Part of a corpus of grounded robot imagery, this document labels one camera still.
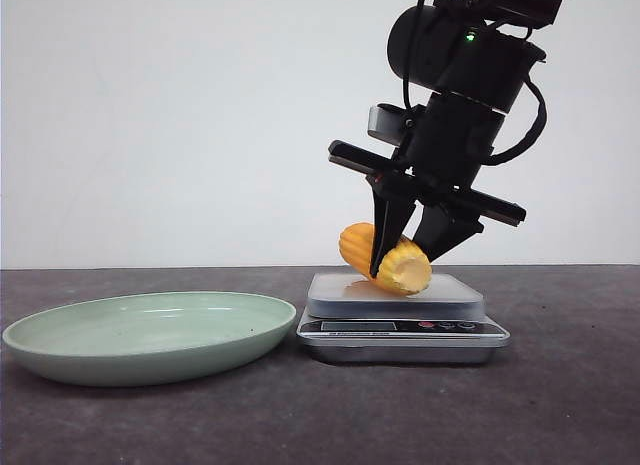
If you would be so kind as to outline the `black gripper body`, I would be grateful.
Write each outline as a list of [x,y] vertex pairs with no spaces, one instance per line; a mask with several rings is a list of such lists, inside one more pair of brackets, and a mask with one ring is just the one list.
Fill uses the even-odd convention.
[[471,188],[480,161],[493,151],[504,114],[456,94],[438,93],[408,111],[415,126],[391,157],[335,140],[329,146],[330,160],[366,175],[411,168],[416,186],[412,195],[428,204],[450,203],[512,226],[525,219],[520,206]]

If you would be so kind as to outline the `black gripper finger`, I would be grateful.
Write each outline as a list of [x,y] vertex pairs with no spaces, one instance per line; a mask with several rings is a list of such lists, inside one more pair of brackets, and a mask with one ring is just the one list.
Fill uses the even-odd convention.
[[446,204],[424,206],[413,242],[433,262],[483,230],[476,213]]
[[382,183],[372,183],[374,201],[374,238],[369,273],[378,275],[386,254],[400,241],[416,205],[415,199],[401,196]]

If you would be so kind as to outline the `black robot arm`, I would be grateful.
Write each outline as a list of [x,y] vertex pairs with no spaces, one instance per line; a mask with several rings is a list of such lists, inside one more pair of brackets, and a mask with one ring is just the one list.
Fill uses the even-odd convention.
[[394,23],[387,43],[392,71],[428,89],[424,104],[378,104],[369,112],[371,137],[393,146],[390,157],[336,140],[332,162],[363,173],[374,197],[374,236],[368,272],[377,276],[416,208],[422,218],[414,242],[436,259],[482,232],[482,217],[509,225],[526,216],[519,205],[473,189],[483,166],[526,152],[547,122],[540,107],[524,137],[496,152],[494,140],[530,71],[546,58],[527,37],[504,25],[533,31],[551,25],[563,0],[419,1]]

